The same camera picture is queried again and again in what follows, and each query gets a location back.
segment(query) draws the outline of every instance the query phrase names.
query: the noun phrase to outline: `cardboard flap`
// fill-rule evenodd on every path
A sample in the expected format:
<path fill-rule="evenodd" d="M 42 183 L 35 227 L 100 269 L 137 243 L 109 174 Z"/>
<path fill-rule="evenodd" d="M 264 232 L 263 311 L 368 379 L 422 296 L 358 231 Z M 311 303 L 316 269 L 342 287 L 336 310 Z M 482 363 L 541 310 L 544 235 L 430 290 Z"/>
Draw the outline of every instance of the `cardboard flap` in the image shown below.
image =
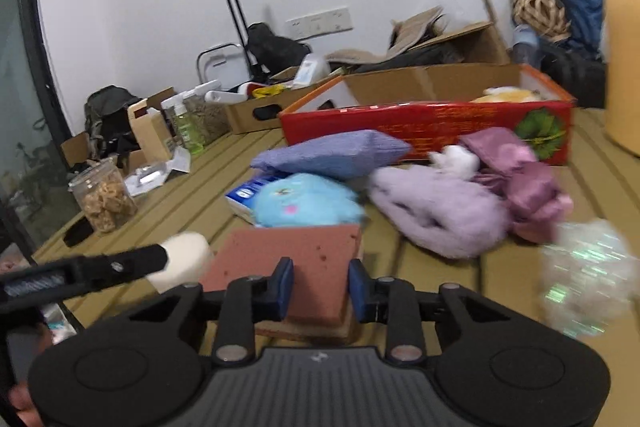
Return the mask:
<path fill-rule="evenodd" d="M 465 35 L 471 35 L 472 33 L 481 32 L 482 30 L 485 30 L 492 25 L 493 23 L 491 22 L 477 22 L 474 24 L 469 24 L 468 26 L 465 26 L 457 32 L 443 33 L 439 37 L 434 37 L 433 39 L 429 39 L 428 41 L 423 42 L 422 44 L 418 44 L 417 46 L 414 46 L 412 50 L 419 50 L 421 48 L 426 48 L 427 46 L 441 44 L 442 42 L 452 41 Z"/>
<path fill-rule="evenodd" d="M 482 0 L 484 10 L 493 24 L 497 24 L 498 17 L 495 15 L 494 3 L 491 0 Z"/>
<path fill-rule="evenodd" d="M 61 146 L 66 164 L 70 167 L 77 163 L 84 163 L 89 158 L 89 135 L 82 132 L 66 140 Z"/>
<path fill-rule="evenodd" d="M 418 42 L 427 28 L 442 14 L 442 7 L 436 6 L 423 13 L 418 13 L 413 17 L 396 24 L 399 28 L 396 43 L 389 48 L 385 55 L 374 55 L 373 53 L 361 50 L 338 50 L 325 56 L 329 62 L 341 62 L 345 64 L 379 64 L 385 62 L 410 49 Z"/>
<path fill-rule="evenodd" d="M 146 99 L 146 107 L 153 107 L 154 109 L 160 111 L 162 110 L 161 103 L 164 102 L 164 100 L 175 96 L 176 94 L 177 93 L 175 92 L 175 89 L 173 87 L 167 87 L 166 89 L 163 89 L 156 94 L 152 94 L 148 99 Z"/>

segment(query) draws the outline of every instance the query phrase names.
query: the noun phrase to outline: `woven basket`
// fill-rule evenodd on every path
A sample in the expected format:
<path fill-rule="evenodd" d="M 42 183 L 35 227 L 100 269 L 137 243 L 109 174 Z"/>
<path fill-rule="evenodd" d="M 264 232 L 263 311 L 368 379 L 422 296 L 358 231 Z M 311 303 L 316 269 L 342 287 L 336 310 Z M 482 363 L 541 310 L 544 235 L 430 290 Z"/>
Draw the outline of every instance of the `woven basket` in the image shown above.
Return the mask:
<path fill-rule="evenodd" d="M 517 25 L 528 24 L 551 42 L 571 36 L 571 23 L 560 0 L 511 0 L 511 12 Z"/>

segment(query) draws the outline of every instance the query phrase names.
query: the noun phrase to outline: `tissue box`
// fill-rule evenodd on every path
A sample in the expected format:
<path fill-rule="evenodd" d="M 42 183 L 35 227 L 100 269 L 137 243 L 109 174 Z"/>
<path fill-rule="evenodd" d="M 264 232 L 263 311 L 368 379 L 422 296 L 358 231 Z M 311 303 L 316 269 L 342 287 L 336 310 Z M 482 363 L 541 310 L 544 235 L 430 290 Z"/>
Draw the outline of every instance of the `tissue box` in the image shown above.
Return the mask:
<path fill-rule="evenodd" d="M 255 225 L 254 203 L 256 195 L 265 185 L 286 178 L 287 176 L 289 175 L 285 173 L 260 174 L 228 192 L 225 196 L 226 202 L 236 216 L 242 217 L 245 221 Z"/>

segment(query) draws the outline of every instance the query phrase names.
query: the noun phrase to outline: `snack jar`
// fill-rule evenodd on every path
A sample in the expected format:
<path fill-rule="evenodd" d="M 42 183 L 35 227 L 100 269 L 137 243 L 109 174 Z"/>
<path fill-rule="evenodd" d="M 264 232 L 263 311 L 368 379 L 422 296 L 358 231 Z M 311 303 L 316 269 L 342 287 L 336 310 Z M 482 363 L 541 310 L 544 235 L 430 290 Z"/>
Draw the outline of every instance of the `snack jar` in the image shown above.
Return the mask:
<path fill-rule="evenodd" d="M 96 232 L 113 232 L 137 210 L 120 171 L 108 158 L 78 174 L 69 190 Z"/>

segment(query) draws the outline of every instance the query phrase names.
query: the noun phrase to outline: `paper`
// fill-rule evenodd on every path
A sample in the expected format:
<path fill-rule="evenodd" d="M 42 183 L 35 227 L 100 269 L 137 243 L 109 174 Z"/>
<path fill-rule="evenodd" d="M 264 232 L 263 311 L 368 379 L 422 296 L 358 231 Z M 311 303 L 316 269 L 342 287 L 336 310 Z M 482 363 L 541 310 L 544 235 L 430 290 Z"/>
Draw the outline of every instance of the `paper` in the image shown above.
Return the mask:
<path fill-rule="evenodd" d="M 176 147 L 174 157 L 166 163 L 166 166 L 169 171 L 191 172 L 190 152 L 184 147 Z"/>
<path fill-rule="evenodd" d="M 128 176 L 124 183 L 127 186 L 129 195 L 134 198 L 141 194 L 146 194 L 154 188 L 162 187 L 172 171 L 191 172 L 191 154 L 184 147 L 176 147 L 174 157 L 165 163 L 164 172 L 155 171 L 147 174 L 142 179 L 138 179 L 138 173 L 134 172 Z"/>

